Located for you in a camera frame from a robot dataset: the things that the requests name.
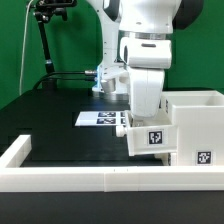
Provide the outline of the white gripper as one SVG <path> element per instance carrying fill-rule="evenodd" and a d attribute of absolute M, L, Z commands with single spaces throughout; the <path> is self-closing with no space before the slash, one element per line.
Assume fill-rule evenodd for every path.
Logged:
<path fill-rule="evenodd" d="M 152 118 L 157 114 L 164 77 L 161 69 L 129 69 L 129 102 L 134 118 Z"/>

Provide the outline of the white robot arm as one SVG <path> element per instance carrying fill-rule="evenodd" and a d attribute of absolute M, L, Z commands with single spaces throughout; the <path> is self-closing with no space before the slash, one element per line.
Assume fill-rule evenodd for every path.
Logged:
<path fill-rule="evenodd" d="M 169 36 L 198 18 L 204 0 L 86 1 L 102 31 L 103 58 L 93 91 L 111 99 L 127 95 L 135 119 L 155 116 L 171 67 Z"/>

